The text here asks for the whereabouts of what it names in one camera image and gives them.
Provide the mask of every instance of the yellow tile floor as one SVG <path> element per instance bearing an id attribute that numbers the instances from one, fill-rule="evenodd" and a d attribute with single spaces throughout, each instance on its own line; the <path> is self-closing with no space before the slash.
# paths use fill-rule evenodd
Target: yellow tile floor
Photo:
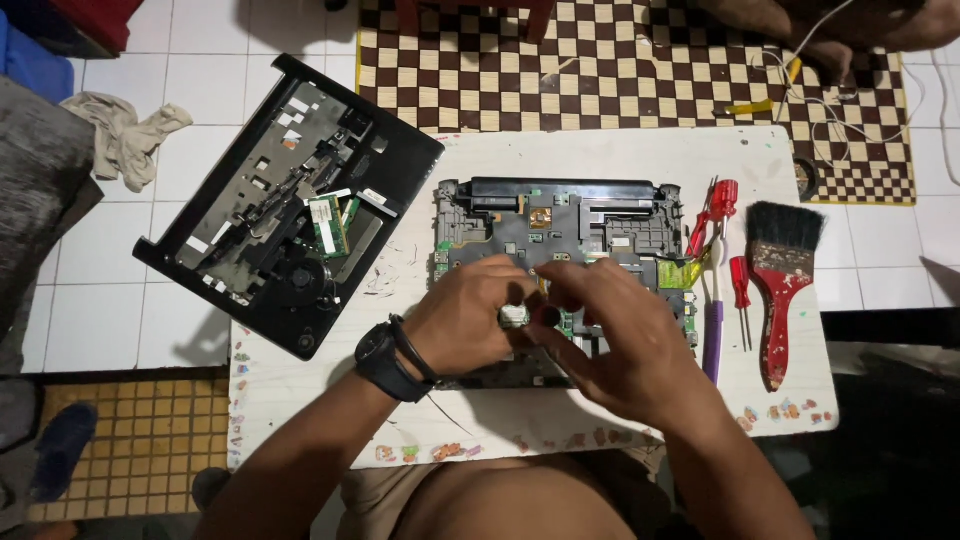
<path id="1" fill-rule="evenodd" d="M 227 467 L 228 380 L 46 387 L 41 430 L 64 407 L 88 402 L 99 419 L 70 489 L 34 504 L 34 522 L 197 512 L 193 478 Z"/>

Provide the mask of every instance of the black bristles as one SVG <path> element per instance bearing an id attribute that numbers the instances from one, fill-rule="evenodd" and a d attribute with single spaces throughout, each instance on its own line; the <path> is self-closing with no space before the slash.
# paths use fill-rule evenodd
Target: black bristles
<path id="1" fill-rule="evenodd" d="M 747 207 L 747 242 L 817 251 L 825 217 L 810 209 L 760 201 Z"/>

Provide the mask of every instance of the cloth rag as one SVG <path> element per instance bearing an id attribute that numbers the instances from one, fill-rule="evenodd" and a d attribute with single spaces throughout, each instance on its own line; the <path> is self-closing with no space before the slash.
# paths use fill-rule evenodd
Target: cloth rag
<path id="1" fill-rule="evenodd" d="M 123 181 L 134 193 L 156 179 L 151 154 L 167 136 L 193 123 L 186 110 L 166 104 L 143 122 L 129 102 L 99 92 L 80 92 L 60 106 L 97 128 L 93 172 L 98 178 Z"/>

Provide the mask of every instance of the person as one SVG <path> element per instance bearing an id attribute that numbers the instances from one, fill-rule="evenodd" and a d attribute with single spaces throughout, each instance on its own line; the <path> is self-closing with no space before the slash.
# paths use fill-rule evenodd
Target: person
<path id="1" fill-rule="evenodd" d="M 441 377 L 494 364 L 517 346 L 543 347 L 587 399 L 663 432 L 689 517 L 706 538 L 814 537 L 786 486 L 698 367 L 666 302 L 611 259 L 553 261 L 535 271 L 550 282 L 548 298 L 505 255 L 453 268 L 402 330 Z M 585 309 L 587 319 L 603 328 L 610 352 L 589 358 L 556 329 L 537 324 L 501 330 L 499 309 L 521 302 Z M 397 353 L 396 361 L 422 379 L 406 354 Z M 341 481 L 347 512 L 338 539 L 637 536 L 628 524 L 637 514 L 614 500 L 603 475 L 574 458 L 599 452 L 348 473 L 398 405 L 356 369 L 348 372 L 226 482 L 195 538 L 302 538 Z M 627 503 L 633 497 L 643 506 L 649 493 L 628 493 Z M 652 535 L 649 528 L 641 532 Z"/>
<path id="2" fill-rule="evenodd" d="M 782 41 L 796 50 L 821 19 L 846 0 L 699 0 L 720 22 Z M 832 84 L 846 82 L 853 51 L 883 47 L 914 52 L 945 47 L 960 37 L 957 0 L 852 0 L 816 30 L 804 54 Z"/>

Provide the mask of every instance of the white table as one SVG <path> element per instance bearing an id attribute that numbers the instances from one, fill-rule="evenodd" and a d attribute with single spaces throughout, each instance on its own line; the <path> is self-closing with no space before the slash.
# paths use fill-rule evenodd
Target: white table
<path id="1" fill-rule="evenodd" d="M 283 422 L 346 371 L 356 342 L 373 325 L 386 320 L 391 312 L 405 312 L 425 294 L 427 261 L 435 245 L 433 191 L 441 180 L 512 176 L 676 184 L 690 209 L 686 221 L 695 219 L 714 175 L 737 179 L 740 212 L 732 220 L 728 236 L 732 255 L 743 253 L 742 210 L 752 201 L 799 204 L 789 143 L 780 127 L 438 135 L 437 139 L 446 145 L 446 154 L 397 227 L 389 249 L 371 269 L 365 281 L 371 284 L 356 292 L 311 361 L 303 362 L 234 323 L 228 442 L 231 467 L 239 466 Z M 380 274 L 377 291 L 383 294 L 365 295 L 375 271 Z M 744 352 L 729 266 L 723 272 L 727 324 L 718 386 L 731 414 L 751 436 L 835 428 L 839 422 L 837 402 L 816 283 L 801 291 L 792 304 L 792 361 L 783 387 L 769 394 L 758 361 L 764 323 L 761 297 L 752 286 L 750 322 L 755 349 Z M 706 295 L 699 290 L 702 285 L 696 285 L 698 329 L 704 328 Z M 354 468 L 428 463 L 437 458 L 489 459 L 642 446 L 660 437 L 646 426 L 610 415 L 575 390 L 447 391 L 433 392 L 431 397 L 432 401 L 401 405 L 357 458 Z"/>

